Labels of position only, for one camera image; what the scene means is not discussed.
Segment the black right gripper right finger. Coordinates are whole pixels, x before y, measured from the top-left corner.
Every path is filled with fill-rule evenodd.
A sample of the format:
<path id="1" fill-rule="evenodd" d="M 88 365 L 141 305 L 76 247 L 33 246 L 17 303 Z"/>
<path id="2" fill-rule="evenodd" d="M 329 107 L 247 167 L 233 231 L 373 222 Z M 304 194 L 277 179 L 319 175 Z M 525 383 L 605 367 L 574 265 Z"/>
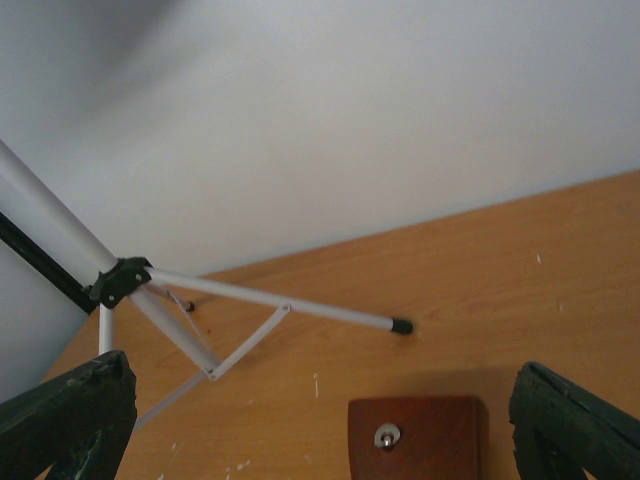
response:
<path id="1" fill-rule="evenodd" d="M 537 362 L 509 401 L 522 479 L 637 479 L 639 420 Z"/>

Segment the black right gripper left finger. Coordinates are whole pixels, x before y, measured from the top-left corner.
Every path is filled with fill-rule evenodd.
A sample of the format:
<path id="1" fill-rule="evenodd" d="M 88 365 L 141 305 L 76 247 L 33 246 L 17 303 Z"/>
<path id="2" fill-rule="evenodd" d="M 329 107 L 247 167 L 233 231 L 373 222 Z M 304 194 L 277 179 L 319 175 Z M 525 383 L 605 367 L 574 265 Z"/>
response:
<path id="1" fill-rule="evenodd" d="M 113 479 L 136 420 L 128 358 L 104 353 L 1 404 L 1 477 Z"/>

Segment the brown wooden metronome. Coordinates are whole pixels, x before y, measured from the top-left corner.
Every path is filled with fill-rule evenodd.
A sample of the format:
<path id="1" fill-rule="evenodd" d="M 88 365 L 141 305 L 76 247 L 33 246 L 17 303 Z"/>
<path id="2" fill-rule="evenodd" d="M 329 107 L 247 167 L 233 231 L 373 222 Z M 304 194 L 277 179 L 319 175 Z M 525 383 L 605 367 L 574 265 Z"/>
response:
<path id="1" fill-rule="evenodd" d="M 487 433 L 469 395 L 365 398 L 348 404 L 353 479 L 480 479 Z"/>

